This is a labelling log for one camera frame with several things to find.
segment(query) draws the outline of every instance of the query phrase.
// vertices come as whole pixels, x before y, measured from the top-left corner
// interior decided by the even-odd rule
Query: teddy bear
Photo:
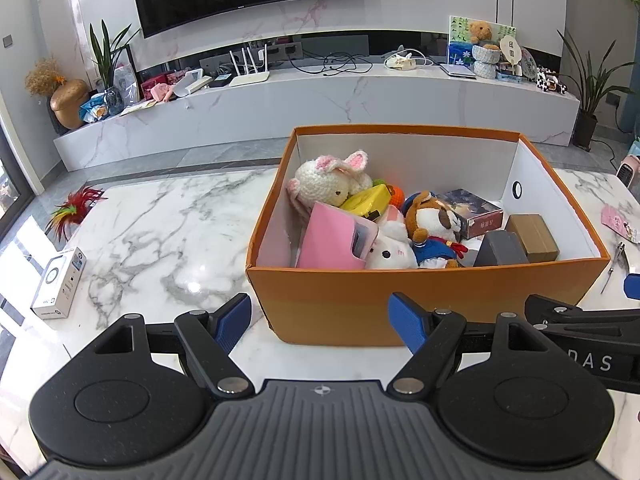
[[[366,258],[365,269],[417,269],[402,213],[394,206],[386,208],[378,219],[378,236]]]
[[[459,267],[468,249],[457,243],[460,220],[449,205],[429,191],[409,197],[402,207],[418,266],[426,269]]]
[[[316,202],[340,207],[348,197],[371,187],[371,177],[364,173],[369,157],[362,150],[345,160],[321,155],[302,164],[287,182],[287,192],[294,208],[308,219]]]
[[[480,45],[490,50],[500,50],[500,47],[491,41],[493,33],[488,22],[469,22],[469,32],[471,33],[469,41],[474,45]]]

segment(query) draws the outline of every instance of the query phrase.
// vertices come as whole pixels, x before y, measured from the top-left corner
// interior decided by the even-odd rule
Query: brown plush toy
[[[406,228],[421,267],[459,267],[454,251],[466,250],[456,243],[460,220],[449,205],[441,202],[429,191],[416,196],[406,212]],[[445,247],[433,253],[434,244]]]
[[[488,22],[469,22],[469,32],[471,33],[470,41],[474,45],[479,44],[490,50],[500,50],[499,46],[491,43],[493,33]]]

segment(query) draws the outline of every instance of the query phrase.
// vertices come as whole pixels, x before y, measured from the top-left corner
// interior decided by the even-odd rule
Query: colorful feather
[[[66,202],[59,205],[53,212],[53,216],[47,224],[47,229],[53,228],[58,235],[58,240],[69,240],[66,236],[66,227],[71,224],[80,224],[87,216],[94,203],[104,200],[101,189],[82,186],[75,193],[69,193]]]

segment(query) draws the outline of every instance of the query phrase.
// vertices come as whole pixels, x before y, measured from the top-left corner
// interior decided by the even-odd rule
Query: white product box
[[[54,256],[42,275],[31,309],[40,319],[66,317],[86,258],[77,247]]]

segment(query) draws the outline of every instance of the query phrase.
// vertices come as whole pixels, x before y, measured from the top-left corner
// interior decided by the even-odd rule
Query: open cardboard box
[[[287,181],[319,155],[363,149],[367,173],[416,191],[464,188],[509,214],[538,213],[559,248],[554,262],[409,270],[294,268],[302,223]],[[529,294],[575,304],[609,262],[593,226],[533,145],[514,132],[393,124],[304,126],[293,131],[249,243],[246,272],[270,326],[283,341],[396,346],[387,300],[404,292],[423,308],[448,308],[469,321],[524,313]]]

